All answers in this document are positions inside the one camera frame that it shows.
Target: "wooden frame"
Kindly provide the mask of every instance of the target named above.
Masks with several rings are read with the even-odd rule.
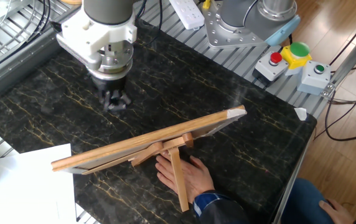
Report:
[[[68,158],[52,162],[53,171],[65,170],[74,174],[90,174],[92,172],[115,166],[124,161],[131,161],[140,152],[150,150],[168,150],[186,144],[193,145],[193,140],[212,135],[246,114],[243,105],[201,118],[187,121],[168,128],[153,131],[131,139],[116,142],[108,146],[93,149]],[[191,133],[192,138],[184,139],[183,135]]]
[[[246,114],[245,107],[238,106],[192,121],[160,129],[152,133],[127,139],[109,146],[52,162],[54,171],[68,170],[77,174],[91,174],[125,161],[137,166],[151,156],[168,151],[176,181],[181,210],[189,209],[184,173],[182,171],[179,147],[194,146],[194,139],[212,135]]]

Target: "marble surface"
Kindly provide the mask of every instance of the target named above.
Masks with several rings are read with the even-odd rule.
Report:
[[[139,40],[149,40],[138,30]],[[183,149],[209,167],[216,188],[254,223],[278,206],[316,120],[166,34],[136,48],[126,91],[133,104],[104,113],[88,89],[86,68],[62,51],[0,96],[0,136],[18,152],[70,142],[74,154],[190,119],[245,105],[248,114]],[[75,175],[75,199],[100,223],[193,223],[177,195],[156,177],[155,159]]]

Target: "person's arm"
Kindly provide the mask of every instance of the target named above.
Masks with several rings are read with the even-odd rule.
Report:
[[[157,177],[173,191],[177,192],[171,158],[167,152],[157,156]],[[206,224],[249,224],[245,211],[239,204],[214,189],[210,172],[203,162],[193,156],[191,164],[181,160],[188,202],[200,223]]]
[[[329,214],[334,224],[356,224],[355,219],[339,202],[332,199],[328,199],[328,201],[331,205],[324,201],[320,201],[319,206]]]
[[[249,223],[239,204],[215,190],[197,196],[193,208],[200,223]]]

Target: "white paper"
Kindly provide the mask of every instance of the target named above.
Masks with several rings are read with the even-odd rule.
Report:
[[[305,121],[307,119],[307,109],[295,108],[294,110],[296,111],[297,116],[300,119],[300,121]]]
[[[247,111],[244,109],[230,109],[227,111],[227,119],[239,116],[239,115],[246,115]]]
[[[0,223],[76,223],[73,175],[51,162],[71,156],[70,144],[0,159]]]

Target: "green button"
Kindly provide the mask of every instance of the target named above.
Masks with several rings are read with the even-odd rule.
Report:
[[[316,65],[316,70],[323,72],[325,67],[323,65]]]
[[[294,42],[290,45],[290,51],[297,57],[305,57],[311,50],[306,43]]]

